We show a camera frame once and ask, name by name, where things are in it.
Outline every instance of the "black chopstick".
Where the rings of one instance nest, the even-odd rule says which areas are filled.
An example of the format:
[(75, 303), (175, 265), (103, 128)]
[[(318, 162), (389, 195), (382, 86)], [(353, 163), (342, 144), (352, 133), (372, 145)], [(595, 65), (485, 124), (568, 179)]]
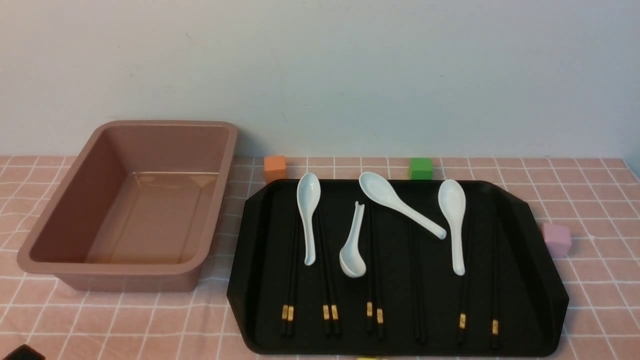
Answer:
[(298, 284), (298, 241), (300, 239), (300, 216), (296, 214), (293, 223), (293, 256), (291, 258), (291, 284), (289, 288), (289, 308), (287, 309), (287, 336), (293, 335), (294, 305), (296, 303), (296, 285)]
[[(319, 215), (316, 215), (316, 228), (319, 230), (318, 233), (320, 233), (320, 221), (318, 219)], [(322, 245), (320, 244), (320, 241), (322, 241), (322, 236), (316, 236), (316, 252), (317, 252), (317, 260), (320, 263), (320, 292), (322, 294), (322, 316), (323, 316), (323, 323), (324, 323), (324, 334), (325, 335), (329, 335), (331, 334), (331, 315), (330, 315), (330, 305), (331, 303), (329, 302), (329, 296), (328, 296), (328, 289), (327, 289), (327, 282), (326, 282), (326, 269), (325, 269), (325, 264), (324, 264), (324, 252), (322, 250)]]
[(327, 288), (329, 289), (329, 301), (331, 302), (331, 319), (333, 322), (333, 332), (336, 335), (340, 335), (340, 318), (338, 316), (338, 303), (336, 301), (335, 296), (335, 285), (333, 283), (333, 275), (331, 273), (329, 258), (329, 244), (326, 237), (326, 229), (324, 228), (322, 211), (318, 214), (318, 222), (319, 222), (319, 230), (320, 230), (320, 239), (319, 241), (322, 244), (323, 251), (323, 260), (324, 260), (324, 270), (326, 271), (326, 282), (328, 284)]
[(291, 233), (291, 241), (289, 242), (289, 261), (287, 262), (287, 267), (285, 268), (285, 280), (284, 283), (287, 285), (285, 288), (285, 295), (284, 295), (284, 304), (282, 305), (282, 325), (280, 328), (280, 334), (281, 335), (286, 335), (287, 334), (287, 319), (289, 318), (289, 294), (291, 293), (291, 280), (292, 280), (292, 273), (291, 273), (291, 266), (293, 265), (293, 258), (294, 258), (294, 243), (297, 240), (297, 234), (296, 234), (296, 222), (297, 219), (300, 215), (298, 214), (298, 209), (296, 208), (295, 212), (294, 212), (294, 216), (293, 216), (293, 226), (292, 226), (292, 233)]
[[(369, 209), (373, 210), (373, 203), (369, 204)], [(375, 271), (376, 280), (376, 323), (378, 324), (378, 337), (380, 339), (385, 337), (385, 318), (382, 310), (382, 275), (380, 274), (380, 238), (373, 239), (373, 268)]]
[(465, 342), (465, 335), (467, 333), (467, 310), (469, 305), (469, 277), (470, 277), (470, 261), (471, 256), (471, 238), (473, 227), (473, 212), (467, 209), (467, 239), (465, 244), (465, 250), (463, 253), (463, 259), (465, 262), (465, 275), (462, 277), (462, 287), (460, 290), (460, 318), (458, 319), (458, 344), (461, 345)]
[(498, 291), (498, 275), (499, 275), (499, 264), (500, 264), (500, 256), (499, 256), (499, 248), (498, 245), (500, 236), (500, 223), (497, 219), (495, 220), (495, 234), (493, 235), (493, 302), (492, 302), (492, 324), (491, 324), (491, 348), (497, 350), (500, 347), (499, 341), (499, 319), (498, 319), (498, 299), (499, 299), (499, 291)]
[(411, 252), (409, 261), (411, 263), (411, 282), (412, 282), (412, 301), (413, 301), (413, 329), (415, 339), (421, 343), (427, 341), (427, 326), (425, 324), (425, 302), (422, 289), (422, 268), (420, 267), (420, 256), (418, 251), (418, 242), (415, 240), (416, 228), (415, 223), (409, 223), (410, 239), (409, 251)]
[(369, 206), (365, 208), (369, 209), (367, 212), (367, 221), (369, 225), (369, 238), (367, 242), (367, 332), (373, 331), (373, 324), (375, 323), (373, 317), (373, 282), (374, 282), (374, 269), (373, 269), (373, 209), (371, 207), (372, 202), (369, 202)]

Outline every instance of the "rectangular baking pan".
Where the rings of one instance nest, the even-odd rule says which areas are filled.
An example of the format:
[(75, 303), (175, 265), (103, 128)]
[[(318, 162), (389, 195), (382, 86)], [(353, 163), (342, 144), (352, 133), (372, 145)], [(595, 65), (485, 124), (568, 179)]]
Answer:
[(236, 138), (226, 122), (104, 124), (37, 220), (18, 264), (77, 290), (192, 290)]

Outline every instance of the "plastic tray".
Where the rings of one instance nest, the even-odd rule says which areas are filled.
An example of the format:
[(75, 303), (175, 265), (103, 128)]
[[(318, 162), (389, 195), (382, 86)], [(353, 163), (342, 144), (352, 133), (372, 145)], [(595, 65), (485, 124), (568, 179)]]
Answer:
[[(367, 279), (350, 279), (338, 253), (349, 232), (354, 201), (371, 206), (357, 181), (321, 181), (318, 210), (329, 244), (330, 270), (340, 309), (342, 335), (325, 336), (320, 273), (316, 261), (304, 266), (298, 247), (298, 281), (293, 337), (280, 334), (287, 254), (296, 209), (297, 180), (271, 183), (246, 201), (228, 299), (244, 342), (261, 354), (346, 354), (362, 356), (547, 356), (558, 346), (568, 295), (529, 206), (483, 181), (461, 181), (472, 211), (467, 335), (457, 343), (463, 278), (451, 266), (451, 241), (418, 228), (422, 287), (426, 299), (427, 342), (414, 340), (410, 298), (411, 222), (391, 209), (375, 207), (374, 231), (380, 243), (384, 339), (367, 333)], [(400, 198), (448, 229), (437, 202), (440, 181), (391, 181)], [(492, 350), (492, 241), (498, 226), (500, 347)], [(367, 214), (360, 233), (365, 254)]]
[(209, 253), (237, 129), (117, 121), (98, 128), (20, 249), (77, 290), (190, 291)]

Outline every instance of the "black tray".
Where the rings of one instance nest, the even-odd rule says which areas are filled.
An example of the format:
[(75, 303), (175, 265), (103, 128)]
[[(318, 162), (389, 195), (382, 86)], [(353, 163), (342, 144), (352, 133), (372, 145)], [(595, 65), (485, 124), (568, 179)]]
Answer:
[[(465, 254), (470, 274), (466, 341), (458, 345), (462, 277), (451, 265), (451, 240), (439, 240), (416, 227), (422, 259), (428, 340), (415, 341), (410, 297), (410, 221), (376, 205), (374, 226), (380, 243), (385, 338), (367, 333), (366, 275), (346, 277), (338, 253), (349, 233), (354, 201), (366, 204), (360, 252), (368, 237), (371, 202), (354, 180), (321, 180), (321, 211), (329, 267), (340, 309), (342, 335), (326, 337), (321, 316), (319, 263), (304, 266), (298, 246), (295, 330), (280, 334), (285, 275), (296, 205), (297, 180), (267, 185), (249, 198), (244, 214), (227, 297), (247, 346), (260, 354), (348, 354), (363, 356), (548, 356), (558, 346), (569, 297), (547, 251), (529, 205), (491, 183), (460, 181), (471, 211), (472, 254)], [(391, 181), (409, 206), (449, 229), (437, 194), (441, 181)], [(492, 350), (492, 241), (498, 226), (500, 347)]]

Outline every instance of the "orange foam cube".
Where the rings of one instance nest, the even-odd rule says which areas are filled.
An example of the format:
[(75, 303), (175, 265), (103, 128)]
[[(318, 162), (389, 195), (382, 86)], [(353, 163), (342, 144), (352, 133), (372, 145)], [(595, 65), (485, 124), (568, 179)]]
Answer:
[(264, 178), (267, 184), (278, 179), (287, 178), (287, 164), (284, 156), (267, 156), (264, 158)]

